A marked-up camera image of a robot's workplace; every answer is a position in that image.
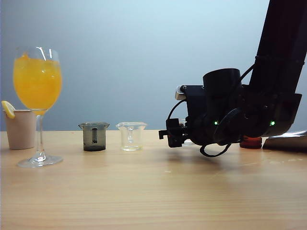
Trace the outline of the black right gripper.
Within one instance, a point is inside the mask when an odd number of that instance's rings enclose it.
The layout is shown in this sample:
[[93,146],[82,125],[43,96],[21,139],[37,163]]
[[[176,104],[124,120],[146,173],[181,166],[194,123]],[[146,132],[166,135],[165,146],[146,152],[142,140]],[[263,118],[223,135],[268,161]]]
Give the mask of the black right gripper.
[[[229,87],[215,89],[203,85],[187,85],[187,134],[197,145],[206,146],[217,143],[226,145],[238,143],[239,135],[229,136],[224,140],[216,140],[214,133],[225,116],[224,109],[229,99]],[[171,148],[181,147],[184,142],[185,125],[178,118],[166,120],[166,130],[159,130],[159,139],[168,138]]]

